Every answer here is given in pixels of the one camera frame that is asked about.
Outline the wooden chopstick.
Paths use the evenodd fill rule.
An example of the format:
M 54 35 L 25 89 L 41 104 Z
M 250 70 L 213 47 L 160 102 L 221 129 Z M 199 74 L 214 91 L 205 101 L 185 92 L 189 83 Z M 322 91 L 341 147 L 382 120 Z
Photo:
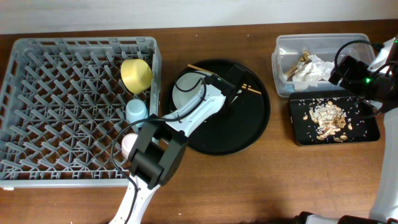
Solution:
M 254 90 L 252 88 L 249 88 L 248 86 L 242 86 L 241 88 L 244 89 L 244 90 L 248 90 L 248 91 L 251 91 L 253 93 L 259 94 L 259 95 L 262 94 L 260 91 L 257 91 L 257 90 Z
M 190 67 L 190 68 L 193 68 L 193 69 L 195 69 L 195 70 L 199 70 L 199 71 L 203 71 L 203 72 L 208 72 L 208 73 L 214 74 L 214 72 L 211 72 L 211 71 L 209 71 L 209 70 L 205 70 L 205 69 L 203 69 L 203 68 L 200 68 L 200 67 L 197 67 L 197 66 L 194 66 L 194 65 L 191 65 L 191 64 L 188 64 L 187 66 Z M 244 84 L 242 85 L 242 87 L 243 87 L 244 89 L 249 89 L 251 86 L 244 83 Z

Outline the white paper napkin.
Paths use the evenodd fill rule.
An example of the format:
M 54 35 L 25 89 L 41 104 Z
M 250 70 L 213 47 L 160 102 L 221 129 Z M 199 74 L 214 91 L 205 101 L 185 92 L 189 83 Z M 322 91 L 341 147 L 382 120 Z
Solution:
M 334 69 L 334 63 L 323 61 L 315 54 L 310 54 L 310 61 L 299 68 L 292 76 L 294 82 L 318 82 L 328 80 Z

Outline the brown foil wrapper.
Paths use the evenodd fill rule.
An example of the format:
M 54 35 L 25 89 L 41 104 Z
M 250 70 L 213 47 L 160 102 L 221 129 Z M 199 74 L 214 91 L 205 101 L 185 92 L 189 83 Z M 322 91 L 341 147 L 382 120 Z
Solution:
M 309 56 L 310 52 L 304 51 L 303 55 L 299 58 L 299 60 L 293 66 L 291 66 L 291 68 L 287 72 L 284 73 L 286 79 L 290 79 L 299 68 L 304 66 L 306 63 L 309 63 L 310 61 Z

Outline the yellow bowl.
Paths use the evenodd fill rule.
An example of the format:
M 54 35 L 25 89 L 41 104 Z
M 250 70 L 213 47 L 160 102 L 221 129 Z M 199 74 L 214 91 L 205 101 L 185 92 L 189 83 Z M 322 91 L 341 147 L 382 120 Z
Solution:
M 129 59 L 121 64 L 121 78 L 125 87 L 138 95 L 151 86 L 153 74 L 146 61 Z

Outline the blue cup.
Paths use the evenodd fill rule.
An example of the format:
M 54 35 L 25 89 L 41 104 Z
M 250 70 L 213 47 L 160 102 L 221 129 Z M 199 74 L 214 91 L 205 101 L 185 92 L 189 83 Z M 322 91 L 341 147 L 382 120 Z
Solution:
M 126 105 L 126 121 L 131 124 L 149 117 L 146 104 L 139 99 L 132 99 Z

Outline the pink cup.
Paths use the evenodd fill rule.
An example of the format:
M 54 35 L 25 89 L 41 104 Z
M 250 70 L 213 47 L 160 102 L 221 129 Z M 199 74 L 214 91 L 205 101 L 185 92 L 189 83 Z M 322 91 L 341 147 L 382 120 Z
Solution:
M 138 135 L 135 133 L 129 133 L 123 137 L 122 142 L 121 142 L 121 151 L 122 151 L 124 158 L 127 159 L 129 157 L 130 151 L 133 148 L 134 143 L 136 142 L 137 138 L 138 138 Z

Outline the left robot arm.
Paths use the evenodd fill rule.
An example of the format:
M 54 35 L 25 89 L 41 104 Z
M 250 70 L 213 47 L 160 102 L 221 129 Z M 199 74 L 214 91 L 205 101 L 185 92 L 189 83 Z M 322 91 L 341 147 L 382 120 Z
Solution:
M 190 135 L 210 116 L 227 108 L 243 85 L 245 71 L 238 65 L 231 67 L 228 78 L 209 73 L 197 81 L 199 92 L 181 108 L 163 117 L 150 115 L 138 121 L 138 133 L 132 122 L 112 142 L 120 143 L 129 171 L 117 171 L 127 178 L 128 186 L 111 223 L 140 223 L 156 190 L 164 186 L 176 173 Z

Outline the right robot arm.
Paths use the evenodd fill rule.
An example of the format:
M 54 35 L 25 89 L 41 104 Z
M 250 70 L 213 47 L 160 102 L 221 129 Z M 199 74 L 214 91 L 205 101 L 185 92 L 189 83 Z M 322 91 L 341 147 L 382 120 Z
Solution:
M 345 56 L 339 62 L 341 51 L 351 44 L 368 44 L 379 53 L 369 65 L 351 56 Z M 310 212 L 301 212 L 293 222 L 397 224 L 397 37 L 383 44 L 373 44 L 365 40 L 347 42 L 338 49 L 334 64 L 330 83 L 350 91 L 359 101 L 377 101 L 381 104 L 370 116 L 384 114 L 385 149 L 379 189 L 368 218 L 350 215 L 326 218 Z

